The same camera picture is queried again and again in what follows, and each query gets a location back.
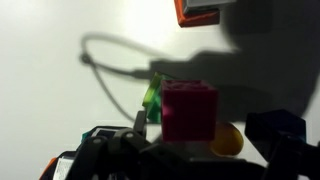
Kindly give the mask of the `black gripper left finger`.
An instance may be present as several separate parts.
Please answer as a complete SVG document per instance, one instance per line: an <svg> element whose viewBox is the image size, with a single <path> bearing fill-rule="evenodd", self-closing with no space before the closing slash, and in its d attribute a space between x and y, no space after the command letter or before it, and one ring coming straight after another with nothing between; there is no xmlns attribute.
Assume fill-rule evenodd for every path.
<svg viewBox="0 0 320 180"><path fill-rule="evenodd" d="M77 150L66 180L109 180L123 174L129 180L157 180L151 158L143 154L146 140L146 112L139 111L132 128L118 130L112 138L87 138Z"/></svg>

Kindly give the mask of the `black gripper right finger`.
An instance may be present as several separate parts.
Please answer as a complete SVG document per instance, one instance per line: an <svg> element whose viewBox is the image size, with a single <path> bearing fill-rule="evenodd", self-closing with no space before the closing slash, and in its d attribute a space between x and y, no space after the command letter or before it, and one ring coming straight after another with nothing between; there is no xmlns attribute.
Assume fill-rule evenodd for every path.
<svg viewBox="0 0 320 180"><path fill-rule="evenodd" d="M261 180L320 180L319 146L290 135L263 137L261 155L268 162Z"/></svg>

